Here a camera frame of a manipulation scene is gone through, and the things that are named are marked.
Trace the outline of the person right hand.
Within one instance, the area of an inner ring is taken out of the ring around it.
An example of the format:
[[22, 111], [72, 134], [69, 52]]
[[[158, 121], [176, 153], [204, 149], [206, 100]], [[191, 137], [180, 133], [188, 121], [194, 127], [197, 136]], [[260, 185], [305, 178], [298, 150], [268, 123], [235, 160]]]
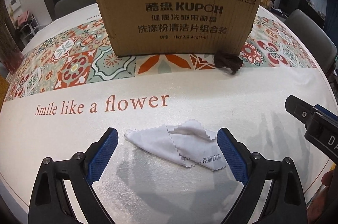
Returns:
[[317, 194], [307, 208], [308, 223], [315, 223], [315, 221], [317, 221], [323, 214], [325, 206], [329, 204], [327, 201], [327, 195], [330, 190], [332, 180], [335, 177], [337, 177], [337, 166], [334, 170], [330, 170], [323, 175], [321, 183], [325, 186], [325, 189]]

